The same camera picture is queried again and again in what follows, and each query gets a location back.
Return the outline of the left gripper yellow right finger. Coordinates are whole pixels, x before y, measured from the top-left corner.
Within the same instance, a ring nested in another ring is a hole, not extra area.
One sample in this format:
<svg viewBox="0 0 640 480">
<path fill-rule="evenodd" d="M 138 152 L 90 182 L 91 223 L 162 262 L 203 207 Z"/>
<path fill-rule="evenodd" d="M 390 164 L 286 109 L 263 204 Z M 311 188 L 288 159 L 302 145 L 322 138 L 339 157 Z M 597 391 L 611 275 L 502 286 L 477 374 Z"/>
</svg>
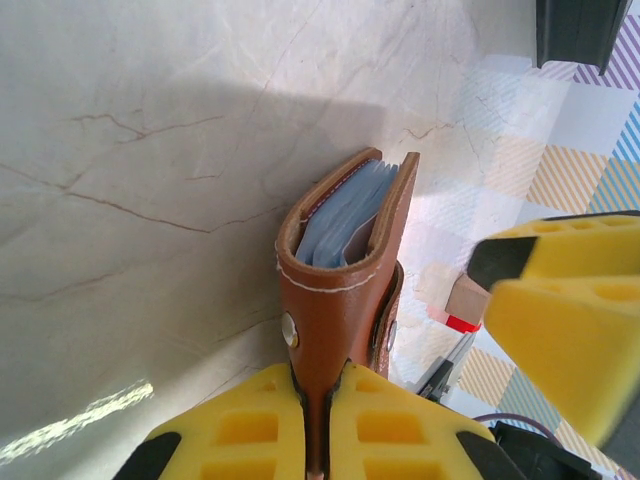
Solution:
<svg viewBox="0 0 640 480">
<path fill-rule="evenodd" d="M 490 430 L 349 363 L 333 396 L 328 480 L 525 480 Z"/>
</svg>

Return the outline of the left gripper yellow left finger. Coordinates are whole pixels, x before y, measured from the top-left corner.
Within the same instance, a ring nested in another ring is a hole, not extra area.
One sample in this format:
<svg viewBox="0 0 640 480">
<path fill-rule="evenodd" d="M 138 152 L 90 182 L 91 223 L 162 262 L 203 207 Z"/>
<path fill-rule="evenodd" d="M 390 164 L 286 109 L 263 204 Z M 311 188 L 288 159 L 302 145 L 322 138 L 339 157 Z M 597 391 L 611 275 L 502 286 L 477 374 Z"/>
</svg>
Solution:
<svg viewBox="0 0 640 480">
<path fill-rule="evenodd" d="M 270 366 L 152 430 L 117 480 L 305 480 L 302 407 Z"/>
</svg>

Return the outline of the brown leather card holder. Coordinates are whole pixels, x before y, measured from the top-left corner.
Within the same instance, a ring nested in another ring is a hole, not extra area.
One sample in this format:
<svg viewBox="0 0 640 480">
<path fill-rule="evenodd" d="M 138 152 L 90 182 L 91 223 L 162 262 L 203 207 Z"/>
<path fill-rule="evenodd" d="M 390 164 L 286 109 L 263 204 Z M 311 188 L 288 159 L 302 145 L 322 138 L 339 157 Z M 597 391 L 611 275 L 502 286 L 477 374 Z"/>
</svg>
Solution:
<svg viewBox="0 0 640 480">
<path fill-rule="evenodd" d="M 382 198 L 364 257 L 347 266 L 324 268 L 296 259 L 313 215 L 328 205 L 338 190 L 380 160 L 367 148 L 321 179 L 294 205 L 276 242 L 277 269 L 284 310 L 296 340 L 289 344 L 295 389 L 305 422 L 306 466 L 310 474 L 328 474 L 330 409 L 348 361 L 386 376 L 390 341 L 404 271 L 398 250 L 404 232 L 420 155 L 410 152 Z"/>
</svg>

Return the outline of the black grey chessboard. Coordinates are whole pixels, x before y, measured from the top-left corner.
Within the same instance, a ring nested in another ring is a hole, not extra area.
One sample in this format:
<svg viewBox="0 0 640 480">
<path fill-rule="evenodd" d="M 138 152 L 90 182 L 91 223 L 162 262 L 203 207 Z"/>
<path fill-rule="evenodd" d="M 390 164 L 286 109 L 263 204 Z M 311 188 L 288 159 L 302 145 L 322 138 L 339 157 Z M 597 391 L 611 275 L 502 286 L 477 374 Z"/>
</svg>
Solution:
<svg viewBox="0 0 640 480">
<path fill-rule="evenodd" d="M 633 0 L 536 0 L 536 67 L 574 62 L 605 74 Z"/>
</svg>

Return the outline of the small red block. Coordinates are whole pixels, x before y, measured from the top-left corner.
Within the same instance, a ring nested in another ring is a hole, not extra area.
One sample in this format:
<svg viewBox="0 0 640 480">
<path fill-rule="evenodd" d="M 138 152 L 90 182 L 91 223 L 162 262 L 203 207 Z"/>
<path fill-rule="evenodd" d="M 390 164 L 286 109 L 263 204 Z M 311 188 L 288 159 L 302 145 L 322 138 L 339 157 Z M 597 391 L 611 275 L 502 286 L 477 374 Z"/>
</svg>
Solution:
<svg viewBox="0 0 640 480">
<path fill-rule="evenodd" d="M 448 328 L 453 329 L 457 332 L 460 332 L 462 334 L 467 334 L 467 333 L 477 332 L 481 328 L 482 323 L 469 323 L 454 315 L 449 315 L 447 317 L 445 325 Z"/>
</svg>

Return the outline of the small wooden cube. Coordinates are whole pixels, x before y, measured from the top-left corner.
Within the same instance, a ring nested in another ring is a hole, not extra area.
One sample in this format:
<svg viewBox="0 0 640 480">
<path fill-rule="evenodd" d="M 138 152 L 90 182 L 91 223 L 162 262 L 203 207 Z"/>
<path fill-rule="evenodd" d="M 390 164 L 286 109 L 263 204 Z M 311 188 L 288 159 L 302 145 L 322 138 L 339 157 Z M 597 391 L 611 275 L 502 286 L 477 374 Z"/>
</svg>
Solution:
<svg viewBox="0 0 640 480">
<path fill-rule="evenodd" d="M 468 275 L 461 274 L 453 283 L 445 312 L 465 323 L 478 327 L 483 320 L 490 293 Z"/>
</svg>

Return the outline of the long aluminium base rail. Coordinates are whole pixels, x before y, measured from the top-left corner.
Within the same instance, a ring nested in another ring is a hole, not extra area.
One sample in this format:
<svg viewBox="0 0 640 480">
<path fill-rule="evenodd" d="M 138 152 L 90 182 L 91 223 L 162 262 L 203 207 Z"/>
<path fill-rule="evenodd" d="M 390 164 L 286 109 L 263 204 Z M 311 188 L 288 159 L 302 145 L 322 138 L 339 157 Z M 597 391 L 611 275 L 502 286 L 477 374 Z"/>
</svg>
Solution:
<svg viewBox="0 0 640 480">
<path fill-rule="evenodd" d="M 426 367 L 414 381 L 405 385 L 405 389 L 442 404 L 457 382 L 475 338 L 476 334 L 469 332 L 436 332 L 427 343 Z"/>
</svg>

